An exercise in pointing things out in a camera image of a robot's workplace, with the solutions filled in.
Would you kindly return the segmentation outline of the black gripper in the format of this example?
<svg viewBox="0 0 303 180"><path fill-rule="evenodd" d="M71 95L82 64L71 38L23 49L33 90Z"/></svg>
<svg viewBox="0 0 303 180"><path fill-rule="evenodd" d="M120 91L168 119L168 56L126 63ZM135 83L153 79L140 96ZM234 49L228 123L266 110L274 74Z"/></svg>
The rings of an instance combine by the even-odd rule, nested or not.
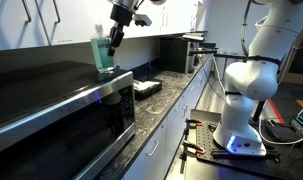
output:
<svg viewBox="0 0 303 180"><path fill-rule="evenodd" d="M114 26L110 29L110 47L109 56L115 54L115 50L120 46L124 37L123 26L129 26L132 21L133 13L127 8L114 4L112 7L110 18L115 21Z"/></svg>

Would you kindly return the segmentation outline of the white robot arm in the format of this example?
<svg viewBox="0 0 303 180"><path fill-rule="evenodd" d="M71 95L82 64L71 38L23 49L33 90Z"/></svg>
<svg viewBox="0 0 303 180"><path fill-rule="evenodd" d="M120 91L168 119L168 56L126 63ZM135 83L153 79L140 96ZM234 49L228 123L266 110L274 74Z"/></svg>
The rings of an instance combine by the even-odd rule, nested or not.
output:
<svg viewBox="0 0 303 180"><path fill-rule="evenodd" d="M249 119L255 101L272 97L278 88L277 73L285 55L303 30L303 0L249 0L270 6L256 22L257 33L244 62L225 71L225 101L214 141L234 155L265 156L260 133Z"/></svg>

